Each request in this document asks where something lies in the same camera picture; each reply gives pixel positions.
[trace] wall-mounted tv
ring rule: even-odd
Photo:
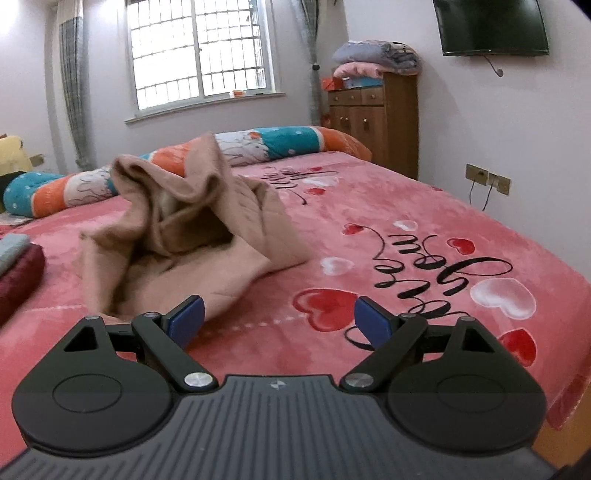
[[[537,0],[434,0],[446,56],[548,55]]]

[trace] wooden cabinet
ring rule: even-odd
[[[352,135],[372,163],[418,176],[417,78],[387,73],[382,87],[329,92],[332,128]]]

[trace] heart pattern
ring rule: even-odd
[[[330,288],[310,288],[299,292],[292,305],[305,313],[310,326],[319,332],[342,330],[353,322],[358,295]]]
[[[499,343],[509,350],[524,367],[531,367],[537,356],[537,347],[530,333],[524,328],[504,333]]]
[[[500,308],[511,319],[527,320],[537,304],[531,292],[515,278],[489,278],[470,289],[472,300],[489,309]]]
[[[401,228],[405,232],[415,232],[418,229],[418,223],[412,220],[396,220],[394,226]]]
[[[337,277],[351,270],[355,264],[351,260],[339,257],[326,257],[320,260],[320,266],[325,275]]]
[[[336,187],[339,184],[339,179],[337,177],[310,177],[307,179],[302,180],[303,183],[307,183],[310,185],[314,185],[316,187]]]
[[[320,189],[320,188],[313,188],[313,189],[307,189],[306,193],[309,193],[310,195],[322,196],[326,193],[326,190]]]
[[[355,235],[356,233],[363,232],[363,230],[365,230],[365,228],[361,225],[357,225],[357,223],[347,223],[341,233],[343,235]]]
[[[476,245],[466,238],[450,238],[447,244],[455,248],[462,255],[472,255],[476,251]]]

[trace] electrical cord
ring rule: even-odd
[[[472,192],[474,190],[474,185],[476,185],[476,179],[472,182],[472,188],[470,189],[470,195],[468,195],[468,200],[470,200],[470,205],[472,205]]]
[[[472,187],[470,187],[470,193],[468,195],[468,201],[470,202],[470,205],[472,205],[472,192],[474,191],[474,185],[476,185],[476,180],[474,180],[472,182]],[[491,199],[491,193],[492,193],[492,189],[495,187],[495,184],[492,183],[491,184],[491,188],[488,190],[488,195],[486,195],[486,202],[484,204],[484,207],[482,208],[482,211],[484,212],[486,210],[486,207],[488,207],[488,202]]]
[[[492,184],[492,185],[491,185],[491,188],[488,190],[488,195],[486,196],[486,202],[485,202],[485,204],[484,204],[484,207],[482,208],[482,211],[483,211],[483,212],[486,210],[486,207],[487,207],[487,205],[488,205],[488,200],[491,198],[491,192],[492,192],[492,188],[493,188],[494,186],[495,186],[495,185],[494,185],[494,184]]]

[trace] cabinet door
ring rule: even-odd
[[[372,163],[389,168],[386,110],[382,106],[352,106],[349,108],[351,132],[371,150]]]
[[[346,134],[351,134],[351,107],[332,106],[330,107],[330,127]]]

